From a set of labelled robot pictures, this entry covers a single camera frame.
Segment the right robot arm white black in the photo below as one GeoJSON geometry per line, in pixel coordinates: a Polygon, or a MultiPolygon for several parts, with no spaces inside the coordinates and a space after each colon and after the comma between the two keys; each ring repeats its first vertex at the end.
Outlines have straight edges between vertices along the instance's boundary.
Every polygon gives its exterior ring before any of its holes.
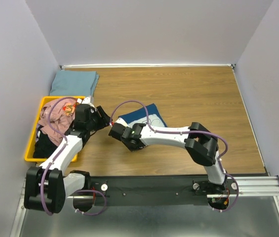
{"type": "Polygon", "coordinates": [[[171,128],[144,123],[129,127],[115,122],[109,136],[121,141],[130,151],[152,145],[182,148],[196,164],[205,168],[208,187],[213,193],[218,194],[226,188],[227,177],[220,162],[218,146],[220,138],[200,123],[193,122],[190,126],[171,128]]]}

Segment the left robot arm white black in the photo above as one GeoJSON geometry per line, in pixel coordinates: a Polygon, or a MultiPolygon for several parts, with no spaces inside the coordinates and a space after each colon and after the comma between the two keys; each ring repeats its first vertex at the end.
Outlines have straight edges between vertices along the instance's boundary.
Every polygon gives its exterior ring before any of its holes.
{"type": "Polygon", "coordinates": [[[26,173],[24,207],[44,211],[48,215],[59,213],[68,196],[85,195],[91,188],[89,172],[74,170],[65,175],[67,167],[90,139],[92,132],[109,126],[110,117],[101,106],[79,104],[75,119],[55,152],[40,166],[26,173]]]}

